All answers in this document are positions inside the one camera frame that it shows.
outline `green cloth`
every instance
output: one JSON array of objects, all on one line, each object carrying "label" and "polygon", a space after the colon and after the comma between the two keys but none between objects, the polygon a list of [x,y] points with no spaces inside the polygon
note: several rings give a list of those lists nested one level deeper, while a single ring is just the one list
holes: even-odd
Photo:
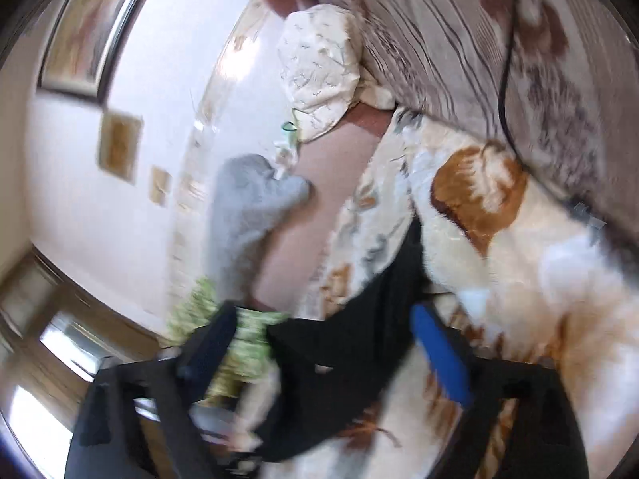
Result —
[{"label": "green cloth", "polygon": [[[182,344],[194,329],[208,323],[218,307],[213,283],[206,278],[198,279],[191,296],[171,313],[167,323],[168,341],[173,345]],[[234,398],[242,382],[255,382],[264,376],[270,353],[266,326],[285,318],[285,313],[238,308],[238,329],[206,393],[209,399]]]}]

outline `picture frame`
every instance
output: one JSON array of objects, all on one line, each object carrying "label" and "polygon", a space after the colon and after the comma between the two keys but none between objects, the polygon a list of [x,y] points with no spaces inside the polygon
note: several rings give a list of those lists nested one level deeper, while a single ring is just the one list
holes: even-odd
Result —
[{"label": "picture frame", "polygon": [[65,0],[49,37],[38,88],[103,105],[141,0]]}]

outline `blue gripper pad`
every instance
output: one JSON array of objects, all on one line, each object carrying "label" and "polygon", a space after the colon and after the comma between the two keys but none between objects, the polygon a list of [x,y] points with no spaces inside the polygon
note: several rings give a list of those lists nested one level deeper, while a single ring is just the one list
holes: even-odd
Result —
[{"label": "blue gripper pad", "polygon": [[468,407],[473,395],[470,390],[470,371],[464,353],[468,353],[470,347],[461,339],[461,333],[456,337],[452,328],[444,326],[435,309],[421,304],[413,306],[410,324],[413,335],[426,351],[446,396],[462,407]]}]

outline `gray glove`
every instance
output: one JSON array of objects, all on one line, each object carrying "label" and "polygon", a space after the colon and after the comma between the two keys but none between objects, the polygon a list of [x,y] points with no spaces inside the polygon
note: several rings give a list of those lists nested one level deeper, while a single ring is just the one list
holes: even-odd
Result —
[{"label": "gray glove", "polygon": [[220,302],[248,299],[267,233],[309,198],[307,180],[298,176],[275,180],[275,172],[256,154],[232,158],[220,169],[208,260],[208,275]]}]

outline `black garment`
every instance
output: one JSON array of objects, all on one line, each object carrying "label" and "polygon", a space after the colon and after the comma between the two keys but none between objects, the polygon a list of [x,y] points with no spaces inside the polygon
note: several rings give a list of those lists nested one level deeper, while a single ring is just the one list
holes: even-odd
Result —
[{"label": "black garment", "polygon": [[256,454],[264,461],[318,445],[378,398],[413,340],[409,314],[422,296],[422,252],[415,218],[395,260],[343,310],[326,321],[269,326],[281,391],[256,430],[263,440]]}]

